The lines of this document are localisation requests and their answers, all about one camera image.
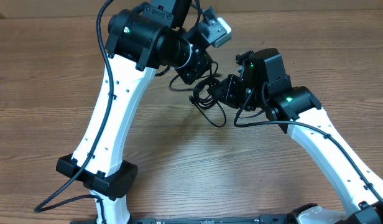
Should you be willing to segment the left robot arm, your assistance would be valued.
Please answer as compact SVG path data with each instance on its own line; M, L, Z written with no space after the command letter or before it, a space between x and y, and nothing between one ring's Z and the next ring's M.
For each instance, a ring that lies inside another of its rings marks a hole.
M104 43L104 80L83 140L59 158L56 169L80 181L96 203L96 223L129 223L126 195L137 167L123 159L126 136L140 100L160 66L174 69L187 84L213 63L207 53L231 37L231 28L212 8L199 10L190 30L183 23L191 1L143 2L113 16Z

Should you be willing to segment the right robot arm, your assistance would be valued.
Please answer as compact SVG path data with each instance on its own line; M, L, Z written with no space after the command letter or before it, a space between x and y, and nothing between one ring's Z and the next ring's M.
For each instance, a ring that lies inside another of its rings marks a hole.
M214 99L237 109L238 128L277 124L311 156L336 191L343 211L315 203L287 214L285 223L383 223L383 180L343 139L319 99L292 86L276 48L236 56L237 75L208 89Z

